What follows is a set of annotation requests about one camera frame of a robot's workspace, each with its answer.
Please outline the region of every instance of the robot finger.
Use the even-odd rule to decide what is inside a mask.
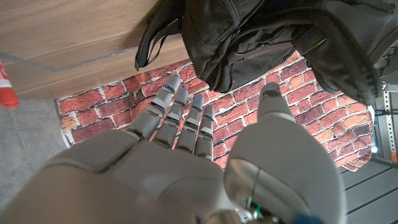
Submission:
[[[195,143],[194,155],[209,159],[213,162],[213,114],[212,106],[203,110],[199,127],[199,137]]]
[[[166,108],[169,107],[175,92],[180,86],[180,77],[173,75],[167,80],[167,83],[156,94],[155,98],[146,105],[143,112],[132,121],[127,131],[134,132],[143,139],[149,139],[156,127],[159,125],[160,119]]]
[[[196,95],[193,98],[191,110],[178,137],[175,149],[193,154],[203,101],[204,99],[201,95]]]
[[[187,99],[188,90],[183,87],[180,91],[178,91],[177,97],[169,113],[155,135],[153,140],[154,143],[165,148],[172,148],[178,127],[180,126],[184,107],[187,104]]]

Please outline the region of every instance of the red brick wall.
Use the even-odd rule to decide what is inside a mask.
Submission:
[[[342,93],[329,94],[317,84],[306,61],[294,53],[285,63],[228,94],[208,90],[187,60],[57,100],[62,130],[70,144],[105,129],[124,129],[150,102],[171,74],[180,75],[190,99],[201,94],[215,109],[215,162],[225,166],[243,127],[256,122],[258,95],[277,82],[298,124],[305,126],[337,166],[356,170],[371,153],[371,117],[366,107]]]

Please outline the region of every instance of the backpack zipper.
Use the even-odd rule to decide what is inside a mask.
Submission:
[[[239,8],[238,8],[238,4],[236,3],[235,0],[224,0],[224,2],[228,5],[230,4],[234,13],[233,13],[233,19],[234,19],[234,25],[232,27],[229,28],[229,30],[227,32],[224,33],[223,36],[221,36],[220,38],[218,38],[215,42],[221,42],[224,41],[225,38],[227,38],[227,36],[229,36],[231,34],[231,31],[234,31],[240,24],[241,22],[241,14],[239,13]]]
[[[231,5],[232,5],[232,8],[233,8],[234,11],[235,11],[236,20],[238,21],[236,24],[238,24],[239,21],[241,20],[241,14],[239,13],[238,4],[236,4],[236,1],[235,1],[235,0],[229,0],[229,1],[230,1]]]

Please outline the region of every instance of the backpack strap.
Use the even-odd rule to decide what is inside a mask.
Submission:
[[[165,0],[150,19],[142,36],[136,54],[135,68],[145,67],[153,62],[160,53],[160,48],[168,35],[178,34],[181,30],[185,0]],[[155,44],[160,40],[160,47],[152,60],[149,57]]]

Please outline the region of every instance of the brick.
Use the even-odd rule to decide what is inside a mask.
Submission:
[[[231,134],[235,134],[243,129],[243,122],[241,119],[237,119],[228,124],[228,129]]]
[[[333,150],[333,149],[345,146],[345,145],[355,141],[355,139],[356,139],[356,137],[354,135],[354,132],[352,132],[352,131],[347,132],[346,134],[336,138],[335,140],[329,141],[328,149]]]
[[[71,129],[75,129],[77,127],[77,123],[73,116],[64,116],[61,118],[61,129],[62,131],[69,131]]]
[[[371,154],[372,154],[371,146],[359,150],[359,156],[370,156]]]
[[[75,140],[75,142],[80,142],[82,140],[86,140],[102,131],[108,130],[108,129],[113,129],[115,128],[113,122],[111,119],[106,118],[103,119],[100,122],[91,124],[85,128],[81,128],[76,131],[72,131],[72,136]]]
[[[319,83],[318,83],[318,82],[315,82],[315,83],[316,83],[316,86],[317,86],[317,91],[323,90],[322,86],[321,86],[321,85],[319,85]]]
[[[201,96],[203,96],[203,104],[206,104],[207,102],[209,102],[209,96],[207,95],[207,92],[206,92],[206,91],[201,91],[201,92],[199,92],[199,93],[196,93],[195,96],[196,96],[196,95],[201,95]]]
[[[321,133],[317,134],[314,136],[314,138],[319,142],[319,143],[324,143],[325,141],[331,139],[333,137],[333,133],[327,129],[322,131]]]
[[[214,114],[217,114],[220,111],[220,107],[218,106],[217,101],[211,102],[210,106],[214,109]]]
[[[258,97],[248,99],[249,110],[256,110],[259,107],[259,103],[260,101]]]
[[[358,126],[354,128],[354,134],[358,137],[358,136],[362,136],[365,134],[370,134],[371,133],[371,129],[370,129],[370,125],[365,124],[362,126]]]
[[[350,103],[356,102],[355,100],[351,99],[349,96],[342,95],[337,98],[339,106],[345,106]]]
[[[297,61],[297,60],[300,59],[300,58],[301,58],[301,55],[299,54],[299,52],[298,52],[298,51],[295,51],[295,52],[285,61],[285,63],[286,63],[286,64],[290,64],[290,63],[292,63],[292,62]]]
[[[309,122],[315,121],[317,118],[319,118],[323,114],[323,110],[321,106],[316,106],[312,109],[310,109],[307,112],[304,112],[297,117],[295,117],[295,120],[297,124],[308,124]]]
[[[253,113],[246,115],[244,117],[244,122],[246,123],[246,125],[249,124],[254,124],[257,122],[257,111],[254,111]]]
[[[113,120],[117,127],[121,127],[125,124],[129,124],[132,121],[131,110],[127,110],[123,113],[113,115]]]
[[[132,107],[136,103],[134,96],[128,96],[120,100],[116,100],[98,107],[99,115],[104,118],[111,114]]]
[[[335,96],[340,95],[341,93],[328,93],[324,90],[319,91],[317,93],[315,93],[314,95],[311,96],[310,100],[311,100],[311,104],[312,105],[317,105],[321,102],[327,101],[332,99]]]
[[[168,79],[168,77],[164,77],[143,85],[142,92],[144,93],[144,96],[151,96],[156,94],[167,83]]]
[[[337,167],[340,167],[340,166],[342,166],[342,165],[345,165],[345,164],[347,164],[347,163],[353,161],[354,159],[356,159],[357,156],[358,156],[358,153],[354,153],[354,154],[351,154],[351,155],[349,155],[349,156],[346,156],[346,157],[344,157],[344,158],[342,158],[342,159],[337,160],[337,161],[335,162],[335,165],[336,165]]]
[[[274,72],[274,73],[266,76],[266,83],[270,83],[270,82],[280,83],[280,77],[279,77],[278,72]]]
[[[235,140],[236,140],[237,137],[238,137],[238,135],[235,135],[235,136],[233,136],[233,137],[228,138],[227,140],[225,140],[225,146],[226,146],[226,149],[227,149],[228,151],[230,151],[230,150],[232,149],[232,146],[234,145]]]
[[[254,95],[258,95],[263,86],[263,80],[259,80],[258,82],[247,85],[244,88],[234,92],[234,98],[237,103],[242,102],[243,100],[248,99]]]
[[[354,151],[355,151],[354,146],[352,144],[349,144],[348,146],[342,147],[339,150],[339,154],[338,155],[339,155],[339,157],[343,157],[343,156],[348,155],[348,154],[350,154],[350,153],[352,153]]]
[[[151,78],[159,78],[167,74],[167,67],[160,67],[149,71],[149,76]]]
[[[218,92],[215,92],[215,91],[209,91],[209,97],[210,97],[211,100],[217,99],[217,98],[219,98],[222,95],[223,95],[222,93],[218,93]]]
[[[129,93],[135,92],[140,88],[140,84],[136,77],[128,78],[124,80],[123,83]]]
[[[225,169],[226,162],[228,160],[228,154],[225,154],[221,156],[220,158],[217,158],[214,162],[219,165],[222,169]]]
[[[352,105],[348,105],[347,109],[349,113],[356,113],[366,110],[366,106],[362,103],[353,103]]]
[[[298,103],[297,108],[298,111],[301,113],[310,109],[311,108],[310,100],[308,99],[302,100],[300,103]]]
[[[346,118],[343,122],[345,128],[361,125],[371,120],[368,114],[359,114]]]
[[[280,77],[282,78],[282,81],[285,79],[288,79],[290,77],[296,76],[296,74],[303,72],[304,70],[307,69],[307,62],[306,60],[301,60],[289,67],[286,67],[282,70],[282,73],[280,74]]]
[[[292,88],[292,90],[295,90],[297,88],[300,88],[301,86],[304,85],[304,78],[303,75],[299,75],[297,77],[293,77],[290,80],[290,87]]]
[[[325,113],[329,113],[330,111],[337,108],[336,99],[332,99],[332,100],[322,103],[322,107],[323,107],[323,110],[325,110]]]
[[[136,101],[140,101],[144,98],[145,98],[144,93],[142,92],[142,88],[140,88],[136,94]]]
[[[362,140],[363,142],[365,142],[365,144],[367,144],[368,146],[372,145],[372,136],[371,135],[361,136],[361,137],[359,137],[359,139]]]
[[[124,87],[120,82],[113,86],[111,85],[104,86],[102,87],[102,90],[104,91],[105,99],[107,100],[115,99],[119,96],[123,96],[124,94]]]
[[[355,147],[355,149],[364,149],[364,148],[366,148],[368,145],[364,142],[364,141],[362,141],[362,140],[360,140],[360,139],[358,139],[358,140],[356,140],[355,142],[354,142],[354,147]]]
[[[289,104],[298,102],[298,101],[304,99],[305,97],[311,95],[314,92],[315,92],[315,85],[308,84],[306,86],[299,88],[298,90],[295,90],[295,91],[289,93],[287,95],[287,102]]]
[[[346,116],[346,110],[345,108],[340,108],[336,111],[333,111],[326,116],[324,116],[320,122],[324,128],[331,126],[332,124],[335,124],[337,121],[343,119]]]
[[[315,80],[315,75],[313,74],[312,70],[306,71],[304,73],[304,82],[308,83],[308,82],[312,82]]]
[[[219,128],[216,131],[213,131],[213,143],[216,144],[228,136],[229,136],[229,131],[226,126]]]
[[[183,66],[186,66],[186,64],[191,63],[191,60],[187,59],[187,60],[183,60],[182,62],[177,62],[171,65],[168,65],[169,71],[174,71],[177,70]]]
[[[132,119],[135,119],[139,115],[139,113],[144,110],[145,106],[152,101],[152,99],[153,97],[150,97],[138,102],[138,104],[131,109]]]
[[[226,148],[224,147],[223,143],[215,145],[213,147],[213,157],[214,158],[220,157],[220,156],[224,155],[225,153],[226,153]]]
[[[348,162],[348,163],[346,163],[345,165],[342,165],[342,167],[344,167],[345,169],[348,169],[348,170],[350,170],[350,171],[352,171],[352,172],[356,172],[359,168],[356,167],[356,166],[352,166],[352,165],[351,165],[351,163],[352,163],[353,161]]]
[[[189,93],[194,93],[198,90],[208,88],[208,85],[199,78],[194,78],[193,80],[190,80],[184,84],[184,87],[188,89]]]
[[[281,84],[279,85],[279,90],[280,90],[280,93],[281,93],[282,95],[286,94],[288,91],[290,91],[290,85],[289,85],[289,83],[281,83]]]
[[[92,108],[92,109],[86,110],[84,112],[78,113],[77,120],[79,120],[79,123],[81,125],[87,125],[87,124],[91,124],[91,123],[97,121],[98,116],[95,113],[94,108]]]
[[[186,82],[186,81],[189,81],[189,80],[192,80],[192,79],[196,78],[197,76],[196,76],[195,71],[193,69],[193,65],[190,65],[188,67],[185,67],[185,68],[181,69],[180,77],[183,80],[183,82]]]
[[[139,83],[145,83],[149,81],[148,72],[143,72],[134,76]]]
[[[223,109],[229,108],[235,104],[231,95],[226,95],[224,97],[221,97],[220,99],[217,100],[217,103],[218,106]]]
[[[229,109],[228,111],[217,115],[217,123],[222,126],[242,115],[248,113],[248,105],[246,103],[241,104],[239,106],[235,106],[234,108]]]
[[[353,166],[355,168],[361,168],[364,165],[364,163],[361,162],[359,160],[359,158],[356,158],[356,159],[354,159],[353,161],[351,161],[351,162],[349,162],[347,164],[350,165],[350,166]]]
[[[363,156],[357,158],[357,160],[359,160],[360,162],[365,164],[371,160],[371,155],[363,155]]]
[[[290,109],[290,112],[292,112],[292,115],[293,115],[293,116],[298,115],[299,110],[297,109],[297,106],[296,106],[296,105],[290,106],[289,109]]]
[[[308,133],[314,134],[322,130],[322,127],[320,126],[320,124],[318,124],[318,122],[314,121],[306,125],[305,129],[308,131]]]
[[[336,123],[336,124],[333,126],[332,131],[333,131],[333,133],[334,133],[335,135],[338,136],[338,135],[340,135],[340,134],[343,134],[346,130],[345,130],[343,124],[341,124],[341,123],[339,122],[339,123]]]
[[[184,127],[184,124],[185,124],[185,120],[184,119],[181,119],[180,120],[180,125],[178,126],[178,133],[180,133],[181,132],[181,130],[182,130],[182,128]]]
[[[60,101],[61,113],[81,110],[96,103],[102,102],[102,96],[98,89],[88,91],[79,96],[67,98]]]
[[[337,159],[337,150],[333,150],[331,152],[329,152],[329,156],[333,161],[336,161]]]

